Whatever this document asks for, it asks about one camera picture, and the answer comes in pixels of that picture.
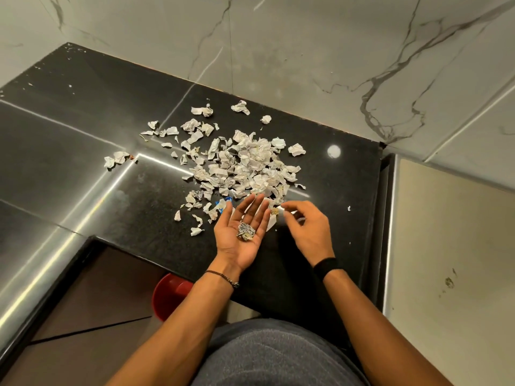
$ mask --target black granite counter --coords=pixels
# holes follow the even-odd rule
[[[216,136],[232,137],[235,129],[306,149],[298,157],[286,149],[280,154],[287,165],[302,168],[297,178],[306,186],[292,187],[286,199],[311,200],[329,217],[335,253],[362,284],[380,168],[376,142],[257,103],[248,102],[250,116],[237,114],[230,109],[239,100],[233,95],[74,44],[49,54],[2,90],[0,199],[13,208],[84,237],[98,236],[195,281],[216,246],[207,222],[205,232],[190,236],[196,226],[191,213],[207,220],[201,210],[183,209],[183,220],[174,221],[186,194],[199,189],[195,181],[181,179],[193,165],[180,166],[171,150],[161,147],[171,142],[180,155],[172,136],[145,142],[138,134],[151,120],[179,127],[194,117],[191,106],[209,102],[214,109],[209,123],[220,130],[195,143],[201,151]],[[272,122],[261,124],[263,115]],[[185,137],[181,130],[179,140]],[[330,146],[340,148],[338,158],[328,155]],[[103,157],[118,150],[138,155],[138,163],[107,171]],[[212,202],[218,199],[214,194]],[[325,289],[281,222],[267,233],[234,299],[346,344]]]

